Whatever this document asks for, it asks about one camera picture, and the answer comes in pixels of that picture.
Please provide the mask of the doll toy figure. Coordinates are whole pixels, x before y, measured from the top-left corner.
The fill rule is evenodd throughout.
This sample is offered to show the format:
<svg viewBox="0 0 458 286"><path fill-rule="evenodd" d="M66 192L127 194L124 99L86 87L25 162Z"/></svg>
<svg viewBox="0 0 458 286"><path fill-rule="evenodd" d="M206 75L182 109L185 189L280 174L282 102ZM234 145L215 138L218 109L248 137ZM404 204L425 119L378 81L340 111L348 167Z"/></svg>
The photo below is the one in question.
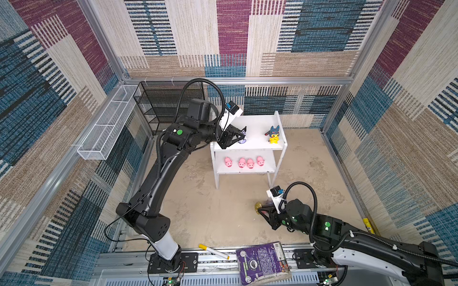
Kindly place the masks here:
<svg viewBox="0 0 458 286"><path fill-rule="evenodd" d="M254 209L255 209L255 212L256 212L257 214L259 214L260 208L262 208L262 203L260 203L260 202L255 203Z"/></svg>

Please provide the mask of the pink pig toy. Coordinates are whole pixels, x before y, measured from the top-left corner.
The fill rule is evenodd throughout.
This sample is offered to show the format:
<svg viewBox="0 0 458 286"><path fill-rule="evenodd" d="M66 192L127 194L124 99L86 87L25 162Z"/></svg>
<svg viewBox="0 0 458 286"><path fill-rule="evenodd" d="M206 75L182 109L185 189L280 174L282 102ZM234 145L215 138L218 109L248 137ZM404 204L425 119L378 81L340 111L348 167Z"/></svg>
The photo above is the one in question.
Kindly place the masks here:
<svg viewBox="0 0 458 286"><path fill-rule="evenodd" d="M264 166L264 165L265 165L265 160L264 160L264 158L261 157L261 156L258 156L258 157L256 158L256 162L257 162L257 164L258 164L259 166Z"/></svg>
<svg viewBox="0 0 458 286"><path fill-rule="evenodd" d="M244 157L240 158L238 162L239 168L243 169L246 166L246 159Z"/></svg>
<svg viewBox="0 0 458 286"><path fill-rule="evenodd" d="M225 165L226 165L228 168L232 167L232 165L233 165L233 161L232 161L232 159L229 158L229 157L226 157L226 158L224 159L224 163L225 163Z"/></svg>
<svg viewBox="0 0 458 286"><path fill-rule="evenodd" d="M246 165L247 165L247 167L248 167L249 169L253 169L254 166L255 166L255 163L254 163L254 161L253 161L251 158L249 158L249 159L246 161Z"/></svg>

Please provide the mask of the yellow toy figure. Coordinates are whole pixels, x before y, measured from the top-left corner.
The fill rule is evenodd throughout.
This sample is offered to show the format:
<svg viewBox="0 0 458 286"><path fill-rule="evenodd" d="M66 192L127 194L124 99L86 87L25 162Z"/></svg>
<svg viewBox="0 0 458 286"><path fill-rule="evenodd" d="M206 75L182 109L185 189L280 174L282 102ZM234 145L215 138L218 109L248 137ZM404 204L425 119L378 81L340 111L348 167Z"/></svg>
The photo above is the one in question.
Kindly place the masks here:
<svg viewBox="0 0 458 286"><path fill-rule="evenodd" d="M280 126L271 126L270 130L265 133L265 136L268 137L268 142L270 144L277 144L279 142L279 132Z"/></svg>

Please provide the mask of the black purple Kuromi figurine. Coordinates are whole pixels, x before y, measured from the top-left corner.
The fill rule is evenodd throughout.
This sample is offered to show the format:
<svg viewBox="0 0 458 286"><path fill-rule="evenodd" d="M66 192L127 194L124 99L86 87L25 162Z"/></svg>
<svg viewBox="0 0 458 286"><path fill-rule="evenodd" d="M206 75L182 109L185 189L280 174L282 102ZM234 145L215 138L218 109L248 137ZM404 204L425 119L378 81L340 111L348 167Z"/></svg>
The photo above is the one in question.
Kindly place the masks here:
<svg viewBox="0 0 458 286"><path fill-rule="evenodd" d="M239 144L244 144L246 142L246 132L243 131L242 133L243 133L244 137L241 140L238 141Z"/></svg>

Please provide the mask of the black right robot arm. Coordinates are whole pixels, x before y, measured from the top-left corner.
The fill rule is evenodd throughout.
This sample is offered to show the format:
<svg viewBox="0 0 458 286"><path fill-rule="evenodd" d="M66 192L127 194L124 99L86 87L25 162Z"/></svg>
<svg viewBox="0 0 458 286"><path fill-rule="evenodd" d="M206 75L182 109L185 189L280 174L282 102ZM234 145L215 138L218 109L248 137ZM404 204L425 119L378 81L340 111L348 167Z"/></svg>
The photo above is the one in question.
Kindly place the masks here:
<svg viewBox="0 0 458 286"><path fill-rule="evenodd" d="M338 266L356 266L396 278L411 286L443 286L442 265L435 245L402 243L360 230L340 219L313 214L310 206L294 199L281 210L274 204L256 204L255 210L273 230L284 226L290 232L313 237L314 261Z"/></svg>

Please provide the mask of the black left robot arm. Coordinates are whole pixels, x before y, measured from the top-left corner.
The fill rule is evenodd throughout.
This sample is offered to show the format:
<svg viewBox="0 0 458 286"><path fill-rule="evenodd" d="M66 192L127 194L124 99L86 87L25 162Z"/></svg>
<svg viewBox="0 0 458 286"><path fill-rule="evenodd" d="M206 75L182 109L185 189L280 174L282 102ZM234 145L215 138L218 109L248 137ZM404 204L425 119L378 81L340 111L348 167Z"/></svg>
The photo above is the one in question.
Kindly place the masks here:
<svg viewBox="0 0 458 286"><path fill-rule="evenodd" d="M161 214L163 199L175 175L199 144L217 143L226 149L242 140L244 133L231 123L243 110L230 101L214 119L217 108L209 101L193 99L185 115L177 117L157 138L156 161L140 189L127 203L120 203L117 215L157 251L166 262L180 257L180 246L169 233L171 221Z"/></svg>

